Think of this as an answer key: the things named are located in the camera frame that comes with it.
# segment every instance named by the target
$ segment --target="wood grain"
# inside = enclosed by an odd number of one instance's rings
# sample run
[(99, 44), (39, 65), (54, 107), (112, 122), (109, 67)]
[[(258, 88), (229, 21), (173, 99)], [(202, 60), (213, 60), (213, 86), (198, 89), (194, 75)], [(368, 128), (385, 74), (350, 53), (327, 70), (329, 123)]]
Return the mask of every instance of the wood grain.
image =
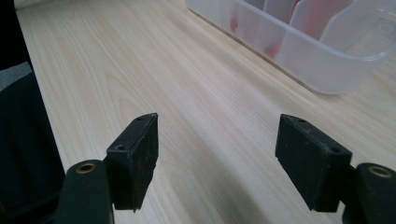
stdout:
[(128, 123), (160, 115), (143, 207), (117, 223), (341, 223), (308, 211), (275, 158), (279, 116), (319, 127), (353, 165), (396, 169), (396, 57), (353, 92), (307, 89), (182, 0), (63, 0), (18, 11), (67, 169), (102, 159)]
[(21, 9), (24, 7), (30, 7), (36, 4), (43, 3), (45, 1), (50, 1), (50, 0), (14, 0), (14, 6), (15, 9)]

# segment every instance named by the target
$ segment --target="gray cloth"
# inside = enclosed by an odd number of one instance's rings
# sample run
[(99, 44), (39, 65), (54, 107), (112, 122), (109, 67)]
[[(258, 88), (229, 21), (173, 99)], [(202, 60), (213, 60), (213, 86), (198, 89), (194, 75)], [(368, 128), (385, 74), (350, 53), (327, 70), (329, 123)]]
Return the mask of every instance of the gray cloth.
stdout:
[(29, 63), (21, 63), (0, 71), (0, 91), (32, 72), (33, 71)]

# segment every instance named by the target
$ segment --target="black fabric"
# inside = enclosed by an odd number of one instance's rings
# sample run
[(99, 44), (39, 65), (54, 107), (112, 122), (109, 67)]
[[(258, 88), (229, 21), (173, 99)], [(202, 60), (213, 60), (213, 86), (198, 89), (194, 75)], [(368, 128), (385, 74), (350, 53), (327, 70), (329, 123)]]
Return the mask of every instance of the black fabric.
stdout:
[(29, 54), (23, 40), (13, 0), (0, 0), (0, 70), (28, 62)]
[(0, 212), (31, 223), (55, 209), (64, 180), (35, 74), (0, 91), (0, 108)]

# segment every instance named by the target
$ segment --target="transparent plastic box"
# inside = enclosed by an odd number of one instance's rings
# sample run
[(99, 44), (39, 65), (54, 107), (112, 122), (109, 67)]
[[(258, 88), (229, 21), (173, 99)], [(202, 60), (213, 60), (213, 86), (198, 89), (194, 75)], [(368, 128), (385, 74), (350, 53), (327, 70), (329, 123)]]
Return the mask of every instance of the transparent plastic box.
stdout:
[(185, 2), (315, 91), (352, 91), (396, 50), (396, 0)]

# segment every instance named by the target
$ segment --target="wooden table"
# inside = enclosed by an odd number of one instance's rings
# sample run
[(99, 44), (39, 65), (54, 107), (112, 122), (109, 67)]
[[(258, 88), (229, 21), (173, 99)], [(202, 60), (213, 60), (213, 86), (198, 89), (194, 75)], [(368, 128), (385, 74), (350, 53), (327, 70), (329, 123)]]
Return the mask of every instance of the wooden table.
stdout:
[(349, 94), (309, 90), (182, 0), (61, 0), (18, 9), (67, 169), (105, 157), (143, 114), (160, 157), (143, 207), (117, 223), (341, 223), (310, 212), (275, 157), (280, 114), (396, 170), (396, 56)]

